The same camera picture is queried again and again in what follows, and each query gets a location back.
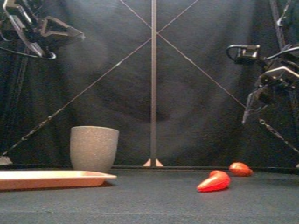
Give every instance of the diagonal wire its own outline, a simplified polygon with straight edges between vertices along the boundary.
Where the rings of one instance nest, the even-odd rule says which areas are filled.
[[[123,0],[119,0],[124,6],[132,11],[132,13],[139,17],[139,19],[144,22],[144,24],[152,29],[152,26],[145,22],[145,20],[140,17],[140,15],[135,12],[135,10],[127,5]],[[164,38],[160,32],[173,23],[173,21],[185,13],[185,11],[199,2],[195,0],[192,4],[183,10],[183,12],[172,19],[172,21],[163,27],[163,29],[156,33],[156,35],[164,40],[164,42],[175,49],[175,51],[191,62],[191,64],[201,71],[201,73],[211,79],[211,81],[216,84],[216,86],[231,96],[231,98],[237,102],[237,104],[245,108],[247,106],[240,102],[240,100],[233,96],[233,94],[217,83],[217,81],[208,75],[208,73],[196,65],[196,63],[185,56],[185,54],[175,47],[175,45]]]
[[[245,108],[247,106],[239,101],[233,94],[216,82],[215,79],[207,74],[207,72],[195,64],[195,62],[185,56],[185,54],[175,47],[175,45],[157,33],[159,37],[164,42],[173,48],[173,50],[192,63],[192,65],[203,72],[203,74],[209,78],[209,80],[221,88],[221,90],[233,98],[237,104]]]
[[[52,118],[80,98],[80,96],[98,83],[98,81],[120,66],[120,64],[144,47],[144,45],[151,41],[151,38],[107,70],[107,72],[100,75],[100,77],[77,93],[77,95],[56,110],[56,112],[46,117],[46,119],[40,122],[32,130],[25,134],[20,140],[13,144],[13,146],[0,154],[1,156],[5,156],[6,153],[18,146],[18,144],[28,140],[30,135],[52,120]]]

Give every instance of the black fabric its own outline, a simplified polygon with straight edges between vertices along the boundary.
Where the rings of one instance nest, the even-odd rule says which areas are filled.
[[[0,192],[1,223],[297,223],[296,175],[255,171],[203,193],[211,171],[111,172],[101,187]]]
[[[64,46],[54,61],[29,60],[6,145],[100,81],[9,153],[16,163],[69,164],[77,125],[120,131],[115,165],[141,165],[151,157],[151,9],[151,1],[139,0],[45,1],[42,15],[86,38]],[[157,31],[159,160],[177,166],[241,160],[293,167],[297,154],[257,120],[241,126],[260,68],[236,66],[225,55],[233,44],[260,45],[265,56],[277,52],[268,1],[157,1]],[[281,103],[263,117],[296,145],[289,102],[279,97]]]

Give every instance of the ceramic cup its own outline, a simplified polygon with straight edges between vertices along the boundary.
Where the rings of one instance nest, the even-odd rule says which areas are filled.
[[[77,171],[107,173],[117,152],[116,129],[97,126],[77,126],[69,133],[69,161]]]

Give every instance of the black curtain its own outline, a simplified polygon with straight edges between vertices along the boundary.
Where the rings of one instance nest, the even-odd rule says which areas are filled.
[[[297,164],[297,154],[251,117],[241,125],[257,66],[237,66],[229,45],[279,51],[269,1],[157,1],[156,157],[169,166]],[[85,33],[52,61],[28,61],[13,119],[12,145],[81,91],[46,126],[10,151],[14,163],[69,164],[69,133],[77,125],[120,131],[115,165],[151,157],[152,3],[147,0],[52,0],[50,15]],[[284,95],[260,117],[296,142]]]

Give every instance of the plastic tray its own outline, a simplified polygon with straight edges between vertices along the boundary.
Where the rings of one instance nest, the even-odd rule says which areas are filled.
[[[0,171],[0,190],[100,186],[116,177],[94,171]]]

